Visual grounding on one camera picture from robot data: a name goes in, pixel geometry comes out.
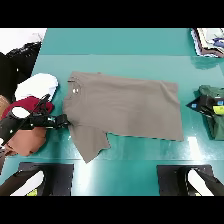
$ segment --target green cloth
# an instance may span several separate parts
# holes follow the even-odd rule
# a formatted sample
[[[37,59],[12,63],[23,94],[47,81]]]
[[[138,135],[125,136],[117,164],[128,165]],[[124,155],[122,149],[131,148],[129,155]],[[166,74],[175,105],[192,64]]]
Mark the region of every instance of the green cloth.
[[[202,95],[208,95],[211,97],[223,97],[224,89],[211,87],[209,85],[201,85],[199,92]],[[214,140],[224,140],[224,116],[214,115],[213,118],[207,117],[208,126]]]

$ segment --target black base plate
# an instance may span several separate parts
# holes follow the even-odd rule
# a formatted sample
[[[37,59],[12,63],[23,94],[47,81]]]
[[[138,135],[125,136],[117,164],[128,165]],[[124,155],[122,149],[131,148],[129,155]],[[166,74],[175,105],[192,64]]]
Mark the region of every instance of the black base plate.
[[[47,172],[47,181],[44,181],[37,190],[37,196],[70,196],[74,164],[58,163],[20,163],[18,170],[27,170],[30,167],[43,167]]]
[[[214,176],[211,165],[157,165],[160,196],[179,196],[176,173],[183,166],[198,168],[204,173]]]

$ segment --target yellow label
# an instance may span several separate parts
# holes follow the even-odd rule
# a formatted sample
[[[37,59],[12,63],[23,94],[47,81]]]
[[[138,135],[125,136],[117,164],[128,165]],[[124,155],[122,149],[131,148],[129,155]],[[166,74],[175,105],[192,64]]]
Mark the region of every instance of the yellow label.
[[[213,110],[216,114],[224,114],[224,106],[213,106]]]
[[[28,193],[27,196],[37,196],[37,189],[34,189],[30,193]]]

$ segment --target green tabletop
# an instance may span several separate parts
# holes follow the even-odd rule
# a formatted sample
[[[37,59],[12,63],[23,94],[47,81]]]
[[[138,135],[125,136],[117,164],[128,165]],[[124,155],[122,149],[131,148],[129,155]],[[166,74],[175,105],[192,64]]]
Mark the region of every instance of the green tabletop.
[[[124,29],[106,30],[107,32],[101,29],[47,31],[33,74],[50,73],[59,81],[60,86],[53,98],[55,109],[52,114],[62,113],[63,99],[67,94],[67,80],[72,71],[102,72],[115,76],[176,82],[179,87],[184,141],[109,134],[111,149],[102,150],[97,158],[86,165],[68,130],[49,130],[46,144],[36,154],[28,158],[7,158],[0,176],[0,184],[17,170],[21,161],[73,163],[75,167],[72,195],[158,195],[158,164],[211,164],[215,176],[224,182],[224,142],[212,140],[202,115],[185,106],[195,98],[200,85],[224,86],[223,60],[193,56],[193,41],[191,43],[187,29],[152,29],[156,30],[156,35],[160,33],[157,39],[150,29],[128,29],[127,33]],[[141,45],[143,37],[140,37],[138,32],[142,35],[144,32],[146,34],[146,31],[152,35],[148,34],[148,43],[145,39]],[[164,35],[164,32],[167,35],[163,39],[161,35]],[[84,35],[90,33],[92,38],[95,38],[95,45],[90,36]],[[128,37],[130,33],[135,34],[135,38],[132,36],[129,44],[135,44],[132,46],[126,43],[122,48],[124,36]],[[112,39],[107,39],[100,45],[97,37],[102,40],[102,35],[106,38],[111,36],[109,34],[117,38],[112,38],[113,47],[108,46]],[[172,39],[174,36],[179,41],[177,45]],[[159,43],[162,39],[166,45]],[[158,47],[156,51],[156,48],[152,47],[153,41],[154,45],[162,47]]]

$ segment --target red cloth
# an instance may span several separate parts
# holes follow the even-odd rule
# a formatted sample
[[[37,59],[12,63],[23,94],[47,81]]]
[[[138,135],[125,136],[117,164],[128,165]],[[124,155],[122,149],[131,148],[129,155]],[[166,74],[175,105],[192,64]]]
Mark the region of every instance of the red cloth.
[[[5,118],[8,114],[8,112],[13,108],[13,107],[23,107],[29,112],[33,111],[33,109],[36,107],[36,105],[39,103],[40,99],[34,97],[34,96],[29,96],[26,99],[23,100],[18,100],[12,104],[10,104],[3,112],[2,114],[2,119]],[[54,109],[54,105],[51,102],[46,103],[46,109],[50,113]]]

